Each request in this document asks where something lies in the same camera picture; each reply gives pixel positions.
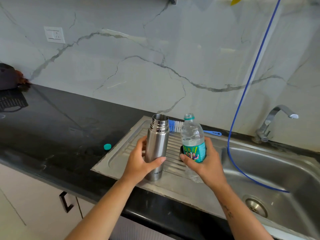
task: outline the blue hose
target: blue hose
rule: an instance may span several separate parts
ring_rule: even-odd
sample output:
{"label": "blue hose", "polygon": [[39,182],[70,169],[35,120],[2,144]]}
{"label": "blue hose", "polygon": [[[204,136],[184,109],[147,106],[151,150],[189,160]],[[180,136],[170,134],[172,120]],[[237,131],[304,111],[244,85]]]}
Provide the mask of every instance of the blue hose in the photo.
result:
{"label": "blue hose", "polygon": [[231,132],[232,132],[232,129],[233,129],[233,125],[234,125],[235,120],[236,120],[236,118],[237,118],[237,115],[238,115],[238,112],[239,112],[239,109],[240,109],[242,100],[243,100],[243,98],[244,98],[244,96],[245,96],[245,94],[246,94],[247,88],[248,88],[248,86],[249,86],[249,84],[250,84],[250,80],[251,80],[251,78],[252,78],[252,74],[253,74],[254,69],[255,69],[255,67],[256,67],[256,64],[257,64],[257,62],[258,62],[258,58],[259,58],[259,56],[260,56],[262,47],[263,47],[264,42],[265,42],[265,40],[266,40],[266,37],[267,37],[267,35],[268,35],[268,32],[269,32],[270,26],[271,26],[271,24],[272,24],[273,18],[274,18],[274,16],[275,16],[276,12],[277,12],[278,7],[279,7],[280,1],[281,1],[281,0],[278,0],[277,5],[275,6],[275,9],[274,9],[273,14],[272,14],[272,16],[271,16],[271,19],[270,19],[268,28],[266,29],[266,33],[265,33],[265,35],[264,35],[264,37],[263,37],[263,40],[262,40],[262,43],[261,43],[261,45],[260,45],[259,52],[258,52],[258,54],[257,54],[256,60],[254,61],[254,64],[253,64],[253,67],[252,67],[252,70],[251,70],[249,79],[248,79],[247,84],[246,84],[246,86],[245,86],[245,88],[244,88],[244,91],[243,91],[243,94],[242,94],[240,103],[239,103],[239,105],[238,105],[237,111],[236,111],[236,113],[235,113],[235,115],[234,115],[234,118],[233,118],[233,121],[232,121],[232,125],[231,125],[231,128],[230,128],[230,132],[229,132],[229,136],[228,136],[228,147],[227,147],[227,149],[228,149],[229,158],[230,158],[231,162],[233,163],[233,165],[235,166],[235,168],[236,168],[240,173],[242,173],[244,176],[246,176],[248,179],[251,179],[251,180],[254,181],[256,184],[261,185],[261,186],[263,186],[263,187],[266,187],[266,188],[268,188],[268,189],[276,190],[276,191],[281,191],[281,192],[284,192],[284,193],[289,193],[289,191],[287,191],[287,190],[282,190],[282,189],[278,189],[278,188],[274,188],[274,187],[265,185],[265,184],[263,184],[263,183],[258,182],[257,180],[254,180],[253,178],[249,177],[248,175],[246,175],[246,174],[245,174],[240,168],[238,168],[238,166],[235,164],[235,162],[234,162],[233,159],[232,159],[231,153],[230,153],[230,138],[231,138]]}

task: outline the kitchen sink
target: kitchen sink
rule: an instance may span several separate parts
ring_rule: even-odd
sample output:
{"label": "kitchen sink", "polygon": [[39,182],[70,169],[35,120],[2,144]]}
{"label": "kitchen sink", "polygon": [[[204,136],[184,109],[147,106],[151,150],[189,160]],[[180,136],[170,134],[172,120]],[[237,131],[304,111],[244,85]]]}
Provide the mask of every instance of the kitchen sink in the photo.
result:
{"label": "kitchen sink", "polygon": [[[119,179],[137,140],[147,134],[150,119],[144,116],[138,121],[92,169]],[[261,183],[290,192],[284,193],[246,178],[230,161],[227,138],[207,136],[220,154],[228,183],[261,223],[296,236],[320,239],[320,164],[314,158],[230,141],[230,153],[240,169]],[[186,166],[179,158],[181,145],[180,134],[171,132],[162,178],[153,182],[143,180],[138,186],[225,218],[213,192],[205,184],[187,178]]]}

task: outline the stainless steel thermos flask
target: stainless steel thermos flask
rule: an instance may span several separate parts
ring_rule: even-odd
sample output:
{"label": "stainless steel thermos flask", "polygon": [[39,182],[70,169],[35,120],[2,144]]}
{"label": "stainless steel thermos flask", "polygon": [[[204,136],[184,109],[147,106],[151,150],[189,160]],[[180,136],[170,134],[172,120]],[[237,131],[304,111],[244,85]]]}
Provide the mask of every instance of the stainless steel thermos flask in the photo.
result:
{"label": "stainless steel thermos flask", "polygon": [[[163,114],[152,117],[146,140],[146,155],[144,161],[150,163],[158,157],[165,157],[169,139],[169,118]],[[146,175],[146,179],[156,181],[161,178],[163,164]]]}

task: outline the water bottle label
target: water bottle label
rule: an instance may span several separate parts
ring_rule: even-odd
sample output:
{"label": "water bottle label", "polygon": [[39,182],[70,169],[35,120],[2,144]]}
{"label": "water bottle label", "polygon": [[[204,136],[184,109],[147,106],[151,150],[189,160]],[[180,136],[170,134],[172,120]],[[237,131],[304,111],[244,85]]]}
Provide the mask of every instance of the water bottle label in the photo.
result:
{"label": "water bottle label", "polygon": [[183,152],[195,162],[200,163],[206,157],[206,145],[205,143],[196,146],[183,145]]}

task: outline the chrome faucet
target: chrome faucet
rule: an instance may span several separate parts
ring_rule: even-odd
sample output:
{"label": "chrome faucet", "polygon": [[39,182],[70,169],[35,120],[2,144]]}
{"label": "chrome faucet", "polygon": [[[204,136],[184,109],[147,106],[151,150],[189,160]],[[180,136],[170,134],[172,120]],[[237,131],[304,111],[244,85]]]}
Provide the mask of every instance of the chrome faucet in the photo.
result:
{"label": "chrome faucet", "polygon": [[299,116],[296,113],[294,113],[291,109],[289,109],[285,105],[278,105],[278,106],[274,107],[274,109],[271,110],[270,113],[268,114],[268,116],[266,117],[266,120],[263,122],[261,127],[256,130],[256,136],[253,138],[254,142],[261,143],[261,142],[267,142],[269,140],[268,139],[269,132],[266,133],[266,131],[267,131],[270,123],[273,121],[275,115],[280,110],[285,112],[289,118],[292,118],[292,119],[298,119],[299,118]]}

